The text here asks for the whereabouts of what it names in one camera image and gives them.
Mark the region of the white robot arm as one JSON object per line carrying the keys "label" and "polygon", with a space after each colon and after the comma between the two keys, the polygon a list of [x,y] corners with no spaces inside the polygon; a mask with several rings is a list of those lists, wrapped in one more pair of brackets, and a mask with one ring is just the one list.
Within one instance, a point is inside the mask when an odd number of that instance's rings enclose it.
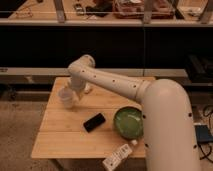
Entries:
{"label": "white robot arm", "polygon": [[76,92],[90,82],[142,106],[147,171],[201,171],[192,107],[179,83],[104,72],[90,55],[72,62],[68,72]]}

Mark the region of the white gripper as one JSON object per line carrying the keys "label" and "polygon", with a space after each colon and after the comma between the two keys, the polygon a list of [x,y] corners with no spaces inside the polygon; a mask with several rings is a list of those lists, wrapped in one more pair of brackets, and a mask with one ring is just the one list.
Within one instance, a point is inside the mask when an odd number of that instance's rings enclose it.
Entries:
{"label": "white gripper", "polygon": [[67,82],[67,84],[68,84],[68,87],[74,92],[76,98],[78,100],[81,100],[84,96],[84,90],[86,87],[86,83],[69,80]]}

